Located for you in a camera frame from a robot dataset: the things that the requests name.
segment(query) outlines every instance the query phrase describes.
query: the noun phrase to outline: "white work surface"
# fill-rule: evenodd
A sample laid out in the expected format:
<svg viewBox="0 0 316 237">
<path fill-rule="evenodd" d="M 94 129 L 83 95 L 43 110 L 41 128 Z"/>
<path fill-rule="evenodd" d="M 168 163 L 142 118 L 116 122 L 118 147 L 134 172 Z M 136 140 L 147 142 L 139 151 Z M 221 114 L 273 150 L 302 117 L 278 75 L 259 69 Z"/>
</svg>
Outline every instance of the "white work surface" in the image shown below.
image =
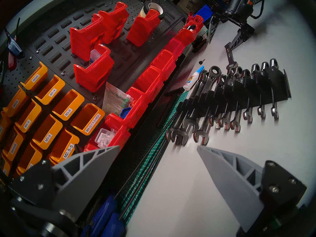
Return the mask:
<svg viewBox="0 0 316 237">
<path fill-rule="evenodd" d="M 255 5 L 253 15 L 259 14 L 260 6 Z M 213 127 L 207 146 L 243 155 L 261 167 L 274 160 L 307 186 L 299 206 L 308 204 L 316 179 L 315 38 L 286 0 L 266 0 L 262 16 L 249 18 L 248 23 L 256 35 L 233 50 L 234 60 L 251 69 L 254 63 L 261 66 L 276 58 L 281 71 L 287 72 L 292 98 L 277 104 L 278 123 L 271 116 L 271 105 L 265 106 L 264 122 L 256 107 L 253 123 L 242 119 L 239 134 Z M 217 65 L 225 73 L 224 45 L 237 30 L 231 22 L 221 24 L 212 43 L 191 60 L 191 73 L 202 59 L 206 69 Z M 239 223 L 197 153 L 198 145 L 192 134 L 183 147 L 170 142 L 127 227 L 127 237 L 235 236 Z"/>
</svg>

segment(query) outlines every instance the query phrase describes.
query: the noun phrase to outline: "glue bottle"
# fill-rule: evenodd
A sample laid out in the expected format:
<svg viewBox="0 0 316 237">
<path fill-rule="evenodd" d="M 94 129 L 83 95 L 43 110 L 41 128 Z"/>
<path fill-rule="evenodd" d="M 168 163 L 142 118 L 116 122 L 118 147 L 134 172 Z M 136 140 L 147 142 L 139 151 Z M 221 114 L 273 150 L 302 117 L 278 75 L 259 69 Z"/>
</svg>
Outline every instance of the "glue bottle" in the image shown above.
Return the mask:
<svg viewBox="0 0 316 237">
<path fill-rule="evenodd" d="M 185 85 L 183 86 L 184 90 L 188 91 L 191 89 L 191 87 L 196 83 L 196 81 L 198 80 L 198 77 L 200 75 L 200 73 L 204 70 L 204 66 L 201 66 L 189 79 L 188 81 L 185 83 Z"/>
</svg>

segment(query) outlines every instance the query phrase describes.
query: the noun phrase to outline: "tape roll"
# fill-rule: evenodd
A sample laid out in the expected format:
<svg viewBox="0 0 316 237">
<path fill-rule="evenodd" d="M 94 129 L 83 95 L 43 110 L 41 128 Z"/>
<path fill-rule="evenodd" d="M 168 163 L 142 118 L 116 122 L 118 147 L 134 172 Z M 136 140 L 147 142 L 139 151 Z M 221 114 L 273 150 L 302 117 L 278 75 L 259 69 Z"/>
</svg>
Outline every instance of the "tape roll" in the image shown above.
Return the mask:
<svg viewBox="0 0 316 237">
<path fill-rule="evenodd" d="M 158 5 L 157 3 L 150 2 L 150 1 L 146 1 L 145 5 L 143 6 L 143 8 L 140 12 L 140 16 L 143 18 L 146 17 L 147 13 L 149 12 L 149 9 L 154 9 L 154 10 L 158 11 L 160 13 L 160 15 L 158 16 L 158 18 L 160 20 L 165 17 L 164 9 L 160 5 Z"/>
</svg>

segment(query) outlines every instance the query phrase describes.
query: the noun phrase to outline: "plastic packet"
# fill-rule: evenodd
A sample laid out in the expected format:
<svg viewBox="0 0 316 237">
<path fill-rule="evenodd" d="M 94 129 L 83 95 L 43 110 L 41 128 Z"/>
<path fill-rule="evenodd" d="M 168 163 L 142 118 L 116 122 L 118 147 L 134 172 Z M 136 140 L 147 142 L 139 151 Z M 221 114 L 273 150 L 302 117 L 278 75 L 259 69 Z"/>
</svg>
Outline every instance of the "plastic packet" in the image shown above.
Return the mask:
<svg viewBox="0 0 316 237">
<path fill-rule="evenodd" d="M 109 131 L 107 129 L 101 128 L 94 141 L 98 144 L 99 148 L 106 148 L 115 134 L 116 131 L 114 129 Z"/>
</svg>

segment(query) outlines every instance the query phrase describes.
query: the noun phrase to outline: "pegboard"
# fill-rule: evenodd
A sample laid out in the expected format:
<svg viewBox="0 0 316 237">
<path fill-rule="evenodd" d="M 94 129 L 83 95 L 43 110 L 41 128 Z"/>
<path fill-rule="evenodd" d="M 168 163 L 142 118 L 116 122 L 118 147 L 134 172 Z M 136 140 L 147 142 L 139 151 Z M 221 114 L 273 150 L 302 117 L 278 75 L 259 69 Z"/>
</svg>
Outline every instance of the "pegboard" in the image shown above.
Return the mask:
<svg viewBox="0 0 316 237">
<path fill-rule="evenodd" d="M 66 128 L 69 132 L 71 132 L 72 134 L 76 135 L 80 139 L 78 145 L 81 148 L 84 148 L 85 144 L 89 141 L 89 139 L 91 137 L 91 136 L 86 136 L 86 135 L 82 134 L 80 131 L 78 131 L 77 129 L 73 128 L 70 125 L 70 123 L 77 116 L 77 114 L 82 110 L 82 108 L 87 103 L 91 103 L 88 99 L 84 100 L 84 102 L 80 105 L 80 107 L 72 114 L 72 116 L 67 121 L 61 120 L 59 117 L 57 117 L 52 112 L 53 108 L 72 89 L 72 87 L 70 85 L 65 83 L 65 86 L 61 89 L 61 91 L 54 97 L 54 99 L 48 105 L 42 104 L 35 97 L 44 88 L 44 86 L 53 78 L 55 73 L 52 70 L 48 69 L 47 78 L 45 80 L 43 80 L 43 82 L 34 91 L 26 90 L 21 84 L 19 84 L 20 81 L 24 82 L 28 78 L 28 76 L 23 74 L 23 72 L 25 72 L 25 73 L 29 72 L 30 74 L 32 74 L 34 72 L 34 70 L 36 70 L 40 66 L 40 64 L 39 64 L 40 60 L 36 57 L 36 55 L 31 53 L 29 50 L 25 51 L 25 56 L 26 57 L 24 59 L 19 60 L 19 62 L 17 63 L 17 65 L 18 65 L 17 66 L 17 70 L 13 71 L 14 72 L 13 76 L 10 73 L 9 75 L 6 75 L 5 79 L 4 79 L 4 85 L 5 85 L 4 88 L 7 88 L 8 86 L 10 86 L 9 89 L 18 90 L 18 85 L 20 85 L 22 90 L 29 97 L 28 100 L 25 102 L 25 104 L 20 109 L 20 111 L 15 116 L 10 118 L 11 121 L 12 121 L 12 125 L 9 128 L 9 131 L 13 129 L 14 123 L 17 122 L 20 119 L 20 117 L 23 115 L 23 113 L 25 112 L 26 108 L 31 103 L 31 99 L 34 100 L 37 104 L 39 104 L 41 106 L 42 112 L 39 115 L 39 117 L 36 119 L 36 121 L 33 122 L 32 127 L 25 133 L 26 134 L 26 138 L 23 141 L 22 145 L 20 146 L 16 156 L 14 157 L 14 160 L 13 160 L 13 163 L 12 163 L 12 167 L 10 169 L 9 177 L 13 176 L 13 174 L 14 174 L 14 172 L 16 170 L 17 164 L 20 161 L 20 159 L 21 159 L 21 157 L 23 155 L 23 152 L 25 151 L 25 148 L 30 143 L 30 141 L 32 140 L 35 132 L 38 130 L 40 125 L 43 123 L 43 121 L 45 120 L 45 118 L 49 114 L 51 114 L 53 117 L 55 117 L 57 120 L 59 120 L 63 124 L 63 127 L 59 131 L 59 133 L 56 135 L 56 137 L 54 138 L 54 140 L 52 141 L 50 146 L 46 150 L 43 150 L 42 158 L 46 158 L 48 156 L 48 154 L 52 151 L 56 141 L 58 140 L 58 137 L 59 137 L 60 133 L 63 131 L 64 128 Z M 11 96 L 9 96 L 9 97 L 5 96 L 4 98 L 6 100 L 8 99 L 8 101 L 10 102 L 12 97 Z M 101 125 L 101 122 L 94 128 L 94 130 L 96 130 L 100 125 Z M 6 145 L 6 139 L 3 139 L 3 141 L 0 144 L 0 148 L 3 148 L 5 145 Z"/>
<path fill-rule="evenodd" d="M 66 0 L 41 15 L 19 33 L 19 44 L 23 49 L 29 49 L 38 60 L 91 103 L 100 103 L 98 101 L 103 99 L 105 84 L 96 93 L 91 93 L 76 83 L 73 64 L 87 68 L 89 63 L 71 53 L 69 29 L 71 27 L 82 29 L 88 26 L 92 23 L 91 18 L 94 13 L 98 13 L 99 10 L 111 12 L 118 1 L 128 5 L 129 17 L 120 36 L 111 44 L 105 44 L 111 50 L 110 56 L 114 60 L 114 66 L 107 81 L 118 87 L 144 57 L 158 43 L 162 42 L 162 38 L 169 40 L 173 37 L 173 34 L 168 35 L 167 33 L 184 18 L 168 0 L 159 0 L 159 4 L 167 14 L 153 35 L 141 47 L 136 47 L 126 40 L 134 18 L 138 16 L 144 6 L 139 0 Z M 16 70 L 5 72 L 5 76 L 13 76 L 12 78 L 5 78 L 4 106 L 8 104 L 11 100 L 10 97 L 12 98 L 17 91 L 14 83 L 22 81 L 23 76 L 26 80 L 32 74 L 30 67 L 33 64 L 29 64 L 28 58 L 29 56 L 26 56 L 25 59 L 19 60 Z"/>
</svg>

